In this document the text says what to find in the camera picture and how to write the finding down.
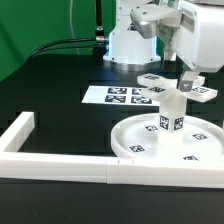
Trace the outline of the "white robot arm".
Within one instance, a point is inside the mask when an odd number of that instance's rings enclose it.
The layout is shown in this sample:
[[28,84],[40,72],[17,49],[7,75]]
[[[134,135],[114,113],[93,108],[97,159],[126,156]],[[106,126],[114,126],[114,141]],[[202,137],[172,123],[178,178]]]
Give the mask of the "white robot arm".
[[[161,57],[157,40],[164,43]],[[184,64],[178,83],[183,92],[200,73],[224,67],[224,0],[116,0],[106,64],[144,71],[154,61],[177,58]]]

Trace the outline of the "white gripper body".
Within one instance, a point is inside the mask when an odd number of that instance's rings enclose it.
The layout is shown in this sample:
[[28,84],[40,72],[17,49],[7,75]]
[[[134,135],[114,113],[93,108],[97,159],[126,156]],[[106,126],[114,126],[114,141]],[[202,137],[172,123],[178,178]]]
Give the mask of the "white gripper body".
[[224,0],[179,0],[177,28],[159,22],[159,38],[193,71],[224,66]]

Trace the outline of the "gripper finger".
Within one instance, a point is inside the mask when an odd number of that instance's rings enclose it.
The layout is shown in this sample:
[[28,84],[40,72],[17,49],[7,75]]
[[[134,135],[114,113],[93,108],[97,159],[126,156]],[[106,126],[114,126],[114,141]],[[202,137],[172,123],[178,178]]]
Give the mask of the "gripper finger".
[[185,70],[180,76],[178,89],[181,92],[190,92],[198,75],[198,72]]

